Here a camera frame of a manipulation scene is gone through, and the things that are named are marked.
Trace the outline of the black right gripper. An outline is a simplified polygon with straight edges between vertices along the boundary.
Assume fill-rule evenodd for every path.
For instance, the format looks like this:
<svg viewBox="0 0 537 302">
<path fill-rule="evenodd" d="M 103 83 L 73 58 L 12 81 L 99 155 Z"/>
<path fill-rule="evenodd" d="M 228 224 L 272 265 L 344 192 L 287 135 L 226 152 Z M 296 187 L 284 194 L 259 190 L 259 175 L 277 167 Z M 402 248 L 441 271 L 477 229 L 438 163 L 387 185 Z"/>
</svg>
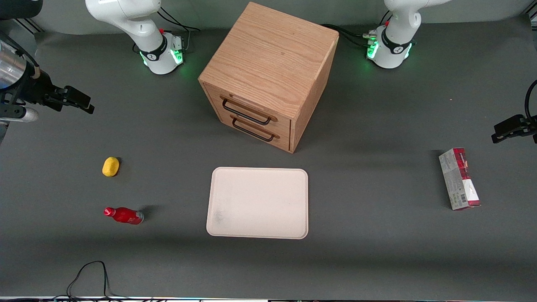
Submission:
<svg viewBox="0 0 537 302">
<path fill-rule="evenodd" d="M 94 113 L 95 107 L 87 94 L 72 86 L 65 86 L 61 98 L 59 94 L 61 88 L 52 83 L 47 73 L 43 71 L 37 79 L 34 79 L 33 71 L 33 68 L 25 71 L 15 83 L 1 88 L 2 104 L 39 104 L 57 112 L 61 112 L 64 107 L 74 107 L 88 114 Z"/>
</svg>

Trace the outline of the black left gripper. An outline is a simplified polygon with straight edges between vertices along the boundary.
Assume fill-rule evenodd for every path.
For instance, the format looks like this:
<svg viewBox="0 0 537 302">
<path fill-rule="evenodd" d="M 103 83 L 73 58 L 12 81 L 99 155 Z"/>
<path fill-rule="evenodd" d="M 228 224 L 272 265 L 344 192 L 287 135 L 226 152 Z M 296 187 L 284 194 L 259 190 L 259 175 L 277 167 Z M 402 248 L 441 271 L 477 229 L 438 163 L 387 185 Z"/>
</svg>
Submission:
<svg viewBox="0 0 537 302">
<path fill-rule="evenodd" d="M 491 135 L 494 144 L 517 136 L 531 136 L 537 143 L 537 120 L 536 116 L 524 117 L 514 115 L 494 126 L 494 134 Z"/>
</svg>

